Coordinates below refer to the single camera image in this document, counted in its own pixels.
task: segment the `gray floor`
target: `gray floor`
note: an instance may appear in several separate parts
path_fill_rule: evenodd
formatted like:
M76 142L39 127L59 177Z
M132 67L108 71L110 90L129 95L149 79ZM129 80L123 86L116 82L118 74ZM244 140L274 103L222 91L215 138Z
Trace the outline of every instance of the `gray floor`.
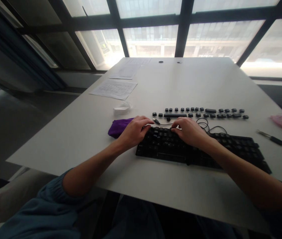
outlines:
M20 168L5 160L77 97L40 93L17 98L0 90L0 178L8 180Z

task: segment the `window frame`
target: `window frame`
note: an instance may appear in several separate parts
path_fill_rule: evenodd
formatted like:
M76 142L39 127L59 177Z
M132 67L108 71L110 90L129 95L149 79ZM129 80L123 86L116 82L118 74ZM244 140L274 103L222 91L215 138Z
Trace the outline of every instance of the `window frame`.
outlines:
M46 51L46 53L55 61L59 68L52 68L53 71L80 71L89 73L105 73L105 70L97 70L91 58L81 44L76 35L76 31L90 31L90 30L106 30L117 29L121 40L122 48L125 57L129 57L127 43L124 37L124 28L137 27L157 27L167 25L179 25L175 57L183 57L187 42L188 31L190 24L193 23L217 23L217 22L232 22L232 21L252 21L265 20L255 37L245 49L237 65L241 65L246 61L252 51L255 49L259 41L263 38L266 32L270 29L276 19L282 19L282 0L276 6L257 7L257 8L242 8L242 9L228 9L217 11L196 12L192 14L194 0L182 0L180 15L169 14L148 17L136 18L120 18L117 2L115 0L107 0L110 14L94 15L84 17L71 17L63 0L48 0L57 16L61 20L61 24L45 25L45 26L29 26L24 19L18 14L8 0L1 0L3 4L10 10L15 18L23 25L22 28L15 28L21 35L32 36L34 40ZM86 69L65 69L45 44L39 39L37 34L53 33L53 32L68 32L73 42L79 49L80 53L91 68ZM276 80L282 81L282 78L274 77L257 77L251 76L251 79L257 80Z

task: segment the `white table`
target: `white table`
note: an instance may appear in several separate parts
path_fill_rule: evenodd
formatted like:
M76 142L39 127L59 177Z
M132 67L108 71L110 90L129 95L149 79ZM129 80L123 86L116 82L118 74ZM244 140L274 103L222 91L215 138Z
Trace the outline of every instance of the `white table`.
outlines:
M113 108L122 101L89 92L127 60L112 67L7 161L61 175L113 141L107 132L115 119L152 118L152 112L164 113L165 108L175 107L237 108L245 109L250 119L209 119L209 125L220 125L231 135L252 137L273 176L282 180L282 147L255 133L260 129L282 140L282 129L269 119L282 110L229 58L153 58L132 80L138 85L127 99L133 104L130 114L114 116ZM258 211L227 174L136 157L135 150L118 157L96 186L268 232Z

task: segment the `person's left hand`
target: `person's left hand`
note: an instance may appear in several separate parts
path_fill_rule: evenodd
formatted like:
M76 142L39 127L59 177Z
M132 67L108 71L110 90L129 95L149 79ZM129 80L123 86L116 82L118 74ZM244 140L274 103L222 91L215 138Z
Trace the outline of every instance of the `person's left hand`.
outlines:
M145 116L135 117L116 140L117 143L119 143L125 151L137 146L151 128L151 125L145 126L146 124L154 124L154 122Z

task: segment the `keyboard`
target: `keyboard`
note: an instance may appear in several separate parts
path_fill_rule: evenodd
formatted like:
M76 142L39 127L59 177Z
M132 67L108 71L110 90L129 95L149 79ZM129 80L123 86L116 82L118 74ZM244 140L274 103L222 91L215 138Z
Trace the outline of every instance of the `keyboard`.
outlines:
M260 168L268 174L271 170L259 150L259 145L249 137L225 133L208 133L229 151ZM182 141L171 129L151 127L143 141L138 144L137 156L161 159L187 165L198 165L221 170L221 166L208 154Z

